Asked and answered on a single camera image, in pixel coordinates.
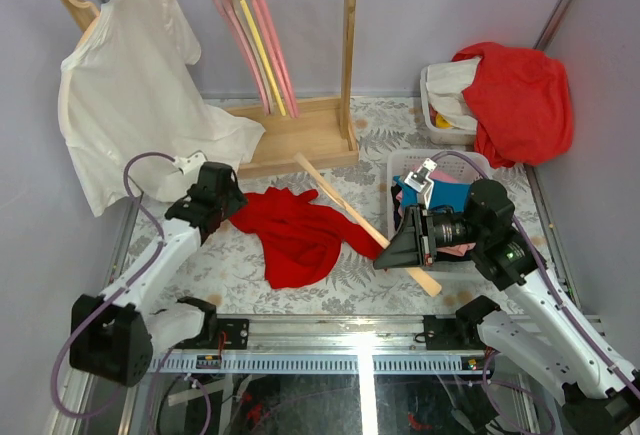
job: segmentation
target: wooden clothing rack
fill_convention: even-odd
[[[88,8],[72,5],[68,0],[61,1],[85,31],[95,14]],[[298,119],[265,116],[259,105],[226,109],[235,116],[255,120],[266,129],[251,163],[240,166],[241,177],[299,171],[300,166],[293,159],[298,152],[303,153],[316,168],[340,167],[358,162],[358,144],[349,111],[355,8],[356,0],[344,0],[340,96],[298,100]]]

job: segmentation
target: floral tablecloth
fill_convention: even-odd
[[[389,153],[403,148],[456,148],[429,142],[420,100],[413,98],[354,98],[352,117],[360,147],[360,162],[352,167],[323,170],[342,196],[382,233],[387,233],[386,162]],[[549,258],[547,244],[522,166],[494,173],[507,188],[534,244]],[[294,193],[316,188],[306,173],[241,180],[244,192],[263,193],[269,186],[288,187]],[[145,198],[151,212],[161,217],[168,204]],[[316,203],[334,206],[321,194]],[[125,266],[155,235],[153,226],[138,214]],[[228,221],[189,258],[155,302],[164,308],[184,295],[209,300],[219,313],[407,315],[448,314],[483,294],[512,313],[520,310],[471,262],[437,262],[437,271],[454,272],[441,280],[442,294],[431,298],[403,270],[376,271],[371,262],[343,244],[338,263],[329,276],[299,289],[273,290],[264,280],[264,257],[258,237],[245,235]]]

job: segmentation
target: red cloth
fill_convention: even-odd
[[[476,152],[493,168],[538,165],[566,152],[573,113],[562,63],[539,50],[492,42],[467,47],[453,61],[477,56],[475,79],[462,92],[478,119]]]
[[[244,233],[255,233],[264,250],[264,276],[272,288],[299,288],[326,277],[346,241],[367,258],[382,247],[360,225],[323,205],[311,205],[317,190],[294,195],[288,188],[247,193],[249,204],[231,217]]]

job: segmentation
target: gray wall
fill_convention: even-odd
[[[80,31],[58,0],[0,0],[0,433],[42,433],[70,308],[102,283],[124,206],[94,219],[60,135],[60,62]]]
[[[539,168],[576,288],[640,363],[640,0],[576,0],[549,54],[569,75],[571,150]]]
[[[254,93],[211,0],[178,0],[203,47],[193,70],[206,95]],[[343,0],[268,0],[297,91],[336,92]],[[533,46],[557,0],[358,0],[354,93],[418,93],[420,70],[493,40]]]

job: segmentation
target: wooden base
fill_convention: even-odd
[[[251,163],[240,165],[241,178],[299,172],[302,168],[293,159],[298,152],[318,169],[358,163],[358,144],[350,117],[347,138],[340,134],[340,97],[298,100],[298,106],[297,119],[266,116],[258,105],[226,109],[232,115],[255,120],[266,129]]]

